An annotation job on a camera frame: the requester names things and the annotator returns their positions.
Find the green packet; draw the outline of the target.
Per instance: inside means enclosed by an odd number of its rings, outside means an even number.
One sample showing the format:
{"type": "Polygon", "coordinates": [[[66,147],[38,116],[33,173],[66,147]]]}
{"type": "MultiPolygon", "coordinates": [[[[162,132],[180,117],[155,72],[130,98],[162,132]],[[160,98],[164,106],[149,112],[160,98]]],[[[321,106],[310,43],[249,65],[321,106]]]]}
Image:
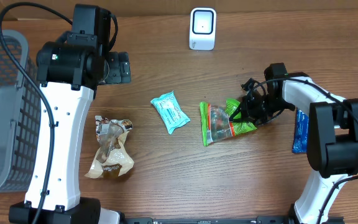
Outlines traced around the green packet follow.
{"type": "Polygon", "coordinates": [[[225,108],[212,105],[205,101],[200,103],[203,146],[209,146],[214,142],[232,138],[257,129],[251,122],[243,121],[240,123],[233,123],[229,120],[230,116],[236,111],[239,105],[240,102],[232,98],[226,100],[225,108]]]}

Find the blue snack bar wrapper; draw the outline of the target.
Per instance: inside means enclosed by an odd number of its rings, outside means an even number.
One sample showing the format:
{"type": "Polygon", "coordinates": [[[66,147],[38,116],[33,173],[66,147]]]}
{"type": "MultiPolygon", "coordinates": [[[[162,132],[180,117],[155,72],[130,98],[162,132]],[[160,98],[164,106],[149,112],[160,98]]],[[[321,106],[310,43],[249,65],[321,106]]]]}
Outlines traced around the blue snack bar wrapper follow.
{"type": "Polygon", "coordinates": [[[297,109],[295,115],[295,132],[292,146],[292,153],[303,154],[307,151],[309,118],[297,109]]]}

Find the teal snack packet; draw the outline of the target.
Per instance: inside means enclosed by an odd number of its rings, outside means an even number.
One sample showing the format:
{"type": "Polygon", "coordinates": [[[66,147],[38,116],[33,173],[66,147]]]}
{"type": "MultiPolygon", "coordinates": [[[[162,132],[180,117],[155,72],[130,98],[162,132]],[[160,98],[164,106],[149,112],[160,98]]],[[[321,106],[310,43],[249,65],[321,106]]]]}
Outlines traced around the teal snack packet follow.
{"type": "Polygon", "coordinates": [[[154,98],[150,103],[155,107],[164,122],[168,134],[190,122],[190,118],[181,110],[174,91],[154,98]]]}

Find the beige snack bag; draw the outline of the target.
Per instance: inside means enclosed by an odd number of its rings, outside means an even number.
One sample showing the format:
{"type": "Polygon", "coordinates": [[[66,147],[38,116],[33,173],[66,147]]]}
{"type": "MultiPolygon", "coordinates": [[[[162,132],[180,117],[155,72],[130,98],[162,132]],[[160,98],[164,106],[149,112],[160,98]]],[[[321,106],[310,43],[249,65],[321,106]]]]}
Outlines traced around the beige snack bag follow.
{"type": "Polygon", "coordinates": [[[134,166],[133,159],[124,147],[127,135],[133,128],[132,122],[128,119],[107,119],[100,115],[94,118],[99,148],[85,177],[112,179],[126,174],[134,166]]]}

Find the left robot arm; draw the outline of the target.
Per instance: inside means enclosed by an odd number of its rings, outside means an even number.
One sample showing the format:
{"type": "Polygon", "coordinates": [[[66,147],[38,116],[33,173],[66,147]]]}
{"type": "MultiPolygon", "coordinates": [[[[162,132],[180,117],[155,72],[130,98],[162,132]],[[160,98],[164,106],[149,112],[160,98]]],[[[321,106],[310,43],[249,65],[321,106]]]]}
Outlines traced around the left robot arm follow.
{"type": "Polygon", "coordinates": [[[42,112],[35,167],[24,201],[9,209],[11,223],[126,220],[98,199],[81,196],[78,171],[85,119],[97,87],[129,83],[129,57],[112,50],[118,25],[109,10],[77,4],[70,24],[71,30],[37,54],[35,89],[42,112]]]}

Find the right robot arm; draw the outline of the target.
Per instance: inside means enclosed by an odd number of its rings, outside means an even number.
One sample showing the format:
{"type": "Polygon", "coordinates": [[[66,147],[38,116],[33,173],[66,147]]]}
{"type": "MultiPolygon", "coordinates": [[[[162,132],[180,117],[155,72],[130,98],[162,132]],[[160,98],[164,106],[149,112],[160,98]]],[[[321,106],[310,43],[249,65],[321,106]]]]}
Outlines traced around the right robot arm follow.
{"type": "Polygon", "coordinates": [[[249,79],[232,123],[268,123],[283,110],[308,117],[307,159],[312,168],[300,198],[284,223],[342,223],[328,213],[343,186],[358,179],[358,98],[345,99],[317,85],[306,73],[272,63],[264,82],[249,79]]]}

